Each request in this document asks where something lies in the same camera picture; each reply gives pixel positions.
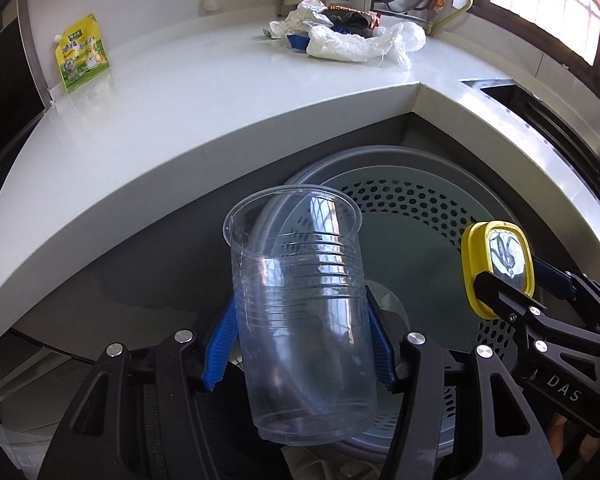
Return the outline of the clear plastic cup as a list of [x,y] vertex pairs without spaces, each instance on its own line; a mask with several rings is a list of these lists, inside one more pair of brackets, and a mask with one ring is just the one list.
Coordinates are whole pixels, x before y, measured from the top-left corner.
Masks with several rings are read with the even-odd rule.
[[349,196],[316,184],[254,193],[224,220],[251,415],[265,440],[323,445],[372,426],[361,226]]

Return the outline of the yellow green refill pouch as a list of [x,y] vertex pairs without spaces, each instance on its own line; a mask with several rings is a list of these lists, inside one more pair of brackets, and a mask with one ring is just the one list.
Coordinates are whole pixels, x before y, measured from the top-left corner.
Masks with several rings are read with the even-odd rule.
[[108,70],[109,58],[96,16],[87,14],[57,35],[54,55],[62,85],[68,93]]

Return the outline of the grey perforated trash bin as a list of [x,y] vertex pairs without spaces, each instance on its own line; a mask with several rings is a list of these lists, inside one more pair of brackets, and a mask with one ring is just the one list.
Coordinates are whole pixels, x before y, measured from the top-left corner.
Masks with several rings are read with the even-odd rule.
[[[506,215],[506,208],[467,172],[408,148],[352,148],[306,168],[291,184],[316,184],[346,194],[360,208],[358,232],[365,287],[386,320],[431,337],[441,347],[492,347],[506,365],[516,361],[510,328],[477,318],[468,306],[460,238],[465,226]],[[338,441],[356,457],[380,462],[396,428],[401,399],[376,382],[370,428]]]

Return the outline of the black kitchen sink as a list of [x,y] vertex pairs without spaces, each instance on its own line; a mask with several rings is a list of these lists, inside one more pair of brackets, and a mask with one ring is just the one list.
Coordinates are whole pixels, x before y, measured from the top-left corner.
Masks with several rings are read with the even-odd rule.
[[562,118],[513,79],[466,79],[464,84],[490,96],[523,119],[600,191],[600,162],[592,148]]

